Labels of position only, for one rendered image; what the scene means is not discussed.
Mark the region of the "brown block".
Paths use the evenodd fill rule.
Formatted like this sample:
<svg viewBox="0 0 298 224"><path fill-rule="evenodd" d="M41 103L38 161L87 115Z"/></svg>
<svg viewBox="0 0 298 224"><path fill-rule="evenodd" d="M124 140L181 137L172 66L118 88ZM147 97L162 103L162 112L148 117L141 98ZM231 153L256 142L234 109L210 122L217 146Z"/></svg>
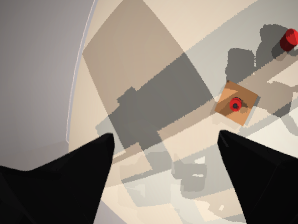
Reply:
<svg viewBox="0 0 298 224"><path fill-rule="evenodd" d="M222 95L214 112L220 113L220 115L226 116L227 119L231 119L234 123L239 125L245 124L247 116L250 115L251 107L254 107L255 100L257 96L254 92L249 91L249 89L241 87L241 85L233 83L233 81L227 80L225 84L225 89L222 89ZM241 100L241 109L238 112L231 111L230 101L238 97Z"/></svg>

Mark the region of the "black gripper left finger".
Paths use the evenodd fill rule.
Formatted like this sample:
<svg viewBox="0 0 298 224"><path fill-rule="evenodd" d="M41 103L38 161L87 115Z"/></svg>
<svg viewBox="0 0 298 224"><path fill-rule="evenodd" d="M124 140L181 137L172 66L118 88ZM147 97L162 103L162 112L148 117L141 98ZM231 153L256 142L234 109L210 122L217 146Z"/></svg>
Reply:
<svg viewBox="0 0 298 224"><path fill-rule="evenodd" d="M113 133L105 133L32 171L0 165L0 200L32 224L93 224L113 155Z"/></svg>

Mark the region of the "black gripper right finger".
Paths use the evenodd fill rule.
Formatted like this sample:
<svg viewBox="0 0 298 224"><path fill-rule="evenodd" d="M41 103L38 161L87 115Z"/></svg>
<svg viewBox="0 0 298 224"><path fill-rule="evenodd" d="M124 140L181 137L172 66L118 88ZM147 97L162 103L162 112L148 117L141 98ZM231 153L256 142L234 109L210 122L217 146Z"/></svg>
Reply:
<svg viewBox="0 0 298 224"><path fill-rule="evenodd" d="M298 218L298 157L226 129L218 132L217 144L246 224L293 224Z"/></svg>

